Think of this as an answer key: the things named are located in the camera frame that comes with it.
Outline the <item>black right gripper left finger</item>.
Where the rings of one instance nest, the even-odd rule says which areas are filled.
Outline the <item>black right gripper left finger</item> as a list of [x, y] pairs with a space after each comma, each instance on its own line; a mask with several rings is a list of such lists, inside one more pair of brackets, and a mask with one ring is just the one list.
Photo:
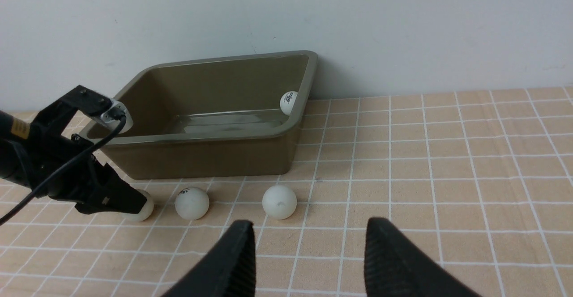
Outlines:
[[164, 297], [253, 297], [256, 253], [252, 222], [231, 224], [216, 244]]

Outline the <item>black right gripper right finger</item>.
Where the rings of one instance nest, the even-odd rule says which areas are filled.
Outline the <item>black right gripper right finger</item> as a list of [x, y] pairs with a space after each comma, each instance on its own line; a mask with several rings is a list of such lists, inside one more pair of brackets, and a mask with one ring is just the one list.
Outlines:
[[387, 218], [370, 218], [363, 267], [368, 297], [478, 297]]

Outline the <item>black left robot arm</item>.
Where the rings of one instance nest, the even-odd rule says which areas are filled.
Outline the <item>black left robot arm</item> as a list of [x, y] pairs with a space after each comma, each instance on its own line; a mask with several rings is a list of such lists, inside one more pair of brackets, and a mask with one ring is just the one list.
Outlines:
[[17, 134], [21, 122], [1, 113], [1, 178], [29, 189], [14, 213], [42, 197], [74, 203], [84, 215], [119, 212], [142, 216], [151, 211], [149, 195], [131, 187], [113, 167], [94, 156], [117, 136], [126, 117], [118, 116], [116, 127], [93, 143], [78, 135], [63, 136], [74, 114], [74, 110], [58, 115], [41, 112], [28, 125], [27, 138], [22, 138]]

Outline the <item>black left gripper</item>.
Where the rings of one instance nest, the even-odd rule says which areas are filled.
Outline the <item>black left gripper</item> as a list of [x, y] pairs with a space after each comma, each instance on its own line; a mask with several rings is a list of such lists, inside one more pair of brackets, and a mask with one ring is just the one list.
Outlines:
[[138, 214], [149, 199], [123, 181], [108, 163], [101, 165], [94, 152], [117, 136], [110, 132], [94, 143], [78, 134], [70, 139], [48, 132], [37, 132], [28, 140], [18, 140], [18, 184], [31, 192], [21, 200], [49, 196], [76, 202], [84, 215], [100, 212]]

